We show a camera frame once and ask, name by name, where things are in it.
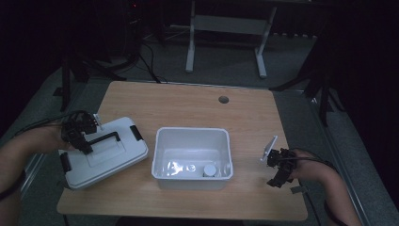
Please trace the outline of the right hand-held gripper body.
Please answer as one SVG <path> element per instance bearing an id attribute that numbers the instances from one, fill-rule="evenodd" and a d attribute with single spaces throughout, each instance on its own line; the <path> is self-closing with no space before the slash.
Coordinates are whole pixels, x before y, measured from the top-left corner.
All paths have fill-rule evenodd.
<path id="1" fill-rule="evenodd" d="M 295 154 L 286 149 L 274 150 L 278 136 L 273 136 L 270 142 L 264 147 L 261 160 L 268 167 L 278 167 L 274 180 L 288 180 L 296 167 Z"/>

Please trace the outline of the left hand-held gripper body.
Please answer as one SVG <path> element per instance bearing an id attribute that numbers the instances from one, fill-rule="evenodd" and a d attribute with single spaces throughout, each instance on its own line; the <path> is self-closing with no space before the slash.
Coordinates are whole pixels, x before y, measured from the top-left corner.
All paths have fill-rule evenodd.
<path id="1" fill-rule="evenodd" d="M 87 111 L 74 111 L 62 121 L 61 138 L 71 145 L 88 145 L 85 135 L 97 132 L 99 123 Z"/>

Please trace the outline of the white lid with black handle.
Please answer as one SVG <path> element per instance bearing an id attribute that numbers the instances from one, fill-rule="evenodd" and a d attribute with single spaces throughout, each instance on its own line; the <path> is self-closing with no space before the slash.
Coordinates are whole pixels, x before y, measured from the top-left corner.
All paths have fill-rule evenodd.
<path id="1" fill-rule="evenodd" d="M 135 123 L 128 117 L 83 134 L 92 152 L 59 150 L 61 165 L 70 189 L 83 189 L 133 166 L 148 156 L 149 148 Z"/>

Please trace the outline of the small white-capped bottle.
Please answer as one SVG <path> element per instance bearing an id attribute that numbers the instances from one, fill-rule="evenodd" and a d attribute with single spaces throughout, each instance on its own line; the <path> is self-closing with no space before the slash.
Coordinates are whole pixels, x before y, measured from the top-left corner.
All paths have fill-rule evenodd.
<path id="1" fill-rule="evenodd" d="M 209 164 L 206 165 L 203 169 L 204 177 L 215 177 L 217 174 L 217 167 L 215 165 Z"/>

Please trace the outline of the white plastic storage box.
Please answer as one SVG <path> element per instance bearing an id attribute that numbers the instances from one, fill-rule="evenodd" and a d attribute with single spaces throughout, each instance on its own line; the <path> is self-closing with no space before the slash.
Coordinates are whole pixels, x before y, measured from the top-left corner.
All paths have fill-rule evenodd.
<path id="1" fill-rule="evenodd" d="M 217 167 L 215 177 L 203 176 L 203 169 L 209 164 Z M 161 189 L 223 189 L 233 176 L 229 133 L 221 128 L 160 128 L 152 176 Z"/>

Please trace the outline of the person's right hand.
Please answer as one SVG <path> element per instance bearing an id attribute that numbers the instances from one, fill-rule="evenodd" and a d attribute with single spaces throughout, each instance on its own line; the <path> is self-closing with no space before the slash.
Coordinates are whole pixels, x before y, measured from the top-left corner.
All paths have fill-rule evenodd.
<path id="1" fill-rule="evenodd" d="M 301 150 L 294 150 L 294 153 L 296 157 L 299 157 L 299 160 L 296 161 L 296 168 L 291 173 L 290 179 L 315 181 L 317 175 L 314 171 L 316 163 L 311 161 L 313 155 Z"/>

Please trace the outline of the person's left hand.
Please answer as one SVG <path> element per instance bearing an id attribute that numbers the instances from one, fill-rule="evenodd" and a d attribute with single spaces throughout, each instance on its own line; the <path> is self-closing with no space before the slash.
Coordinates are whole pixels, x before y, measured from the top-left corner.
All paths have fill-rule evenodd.
<path id="1" fill-rule="evenodd" d="M 50 146 L 54 150 L 74 151 L 75 148 L 71 143 L 65 141 L 61 137 L 62 127 L 60 125 L 51 125 L 46 128 L 49 133 Z"/>

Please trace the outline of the black tripod stand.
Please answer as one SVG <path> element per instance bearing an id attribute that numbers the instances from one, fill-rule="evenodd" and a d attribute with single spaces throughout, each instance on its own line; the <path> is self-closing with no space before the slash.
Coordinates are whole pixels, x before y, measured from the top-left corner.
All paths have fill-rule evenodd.
<path id="1" fill-rule="evenodd" d="M 321 92 L 318 117 L 324 126 L 327 126 L 327 109 L 329 89 L 333 75 L 332 59 L 337 49 L 322 40 L 317 40 L 302 64 L 296 78 L 282 85 L 270 88 L 272 91 L 284 91 L 305 80 L 309 83 L 304 89 L 306 98 L 315 98 Z"/>
<path id="2" fill-rule="evenodd" d="M 77 81 L 87 82 L 89 79 L 87 67 L 90 67 L 113 81 L 125 81 L 126 78 L 117 75 L 116 71 L 126 69 L 135 63 L 136 59 L 129 56 L 121 64 L 105 67 L 96 60 L 80 53 L 65 55 L 61 63 L 61 86 L 56 88 L 54 92 L 54 96 L 60 96 L 62 99 L 60 111 L 65 111 L 71 101 L 71 73 Z"/>

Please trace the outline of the white metal stand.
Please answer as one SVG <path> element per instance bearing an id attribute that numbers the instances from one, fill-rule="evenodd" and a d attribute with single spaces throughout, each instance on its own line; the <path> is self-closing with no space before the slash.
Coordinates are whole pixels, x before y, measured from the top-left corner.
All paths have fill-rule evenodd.
<path id="1" fill-rule="evenodd" d="M 272 7 L 269 10 L 267 20 L 202 15 L 196 12 L 196 1 L 191 0 L 189 44 L 186 56 L 185 71 L 187 73 L 191 73 L 194 70 L 196 50 L 195 31 L 200 30 L 224 32 L 234 34 L 258 35 L 262 37 L 260 45 L 254 49 L 254 55 L 258 67 L 259 76 L 262 79 L 266 78 L 267 73 L 263 60 L 263 50 L 269 37 L 276 12 L 277 8 Z"/>

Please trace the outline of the metal floor rail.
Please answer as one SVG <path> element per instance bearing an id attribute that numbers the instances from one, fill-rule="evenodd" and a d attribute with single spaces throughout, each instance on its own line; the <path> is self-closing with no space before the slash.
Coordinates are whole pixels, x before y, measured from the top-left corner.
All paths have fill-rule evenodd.
<path id="1" fill-rule="evenodd" d="M 349 199 L 359 217 L 359 221 L 362 226 L 370 226 L 370 220 L 365 213 L 363 202 L 359 198 L 354 181 L 344 163 L 343 153 L 339 149 L 340 140 L 333 136 L 331 123 L 327 122 L 327 113 L 334 113 L 334 107 L 329 102 L 329 94 L 324 96 L 321 91 L 317 91 L 313 97 L 308 97 L 308 102 L 312 106 L 312 113 L 318 120 L 318 126 L 323 132 L 327 150 L 332 157 L 332 163 L 346 185 Z"/>
<path id="2" fill-rule="evenodd" d="M 23 130 L 25 126 L 34 121 L 40 120 L 40 118 L 46 117 L 49 114 L 51 108 L 54 106 L 50 101 L 50 97 L 53 95 L 55 89 L 55 84 L 43 84 L 33 93 L 32 98 L 29 99 L 22 113 L 8 129 L 10 132 L 16 133 L 16 135 L 8 141 L 33 129 L 46 129 L 51 125 L 59 125 L 56 122 L 49 122 L 43 126 L 32 128 L 27 131 Z M 49 153 L 34 153 L 26 160 L 23 180 L 20 182 L 21 209 L 18 218 L 18 225 L 21 220 L 27 221 L 34 215 L 38 215 L 42 221 L 49 220 L 51 217 L 59 216 L 54 207 L 55 202 L 51 195 L 51 186 L 47 183 L 47 180 L 51 175 L 48 171 L 40 172 L 40 167 L 43 166 L 44 156 L 56 151 L 58 150 Z"/>

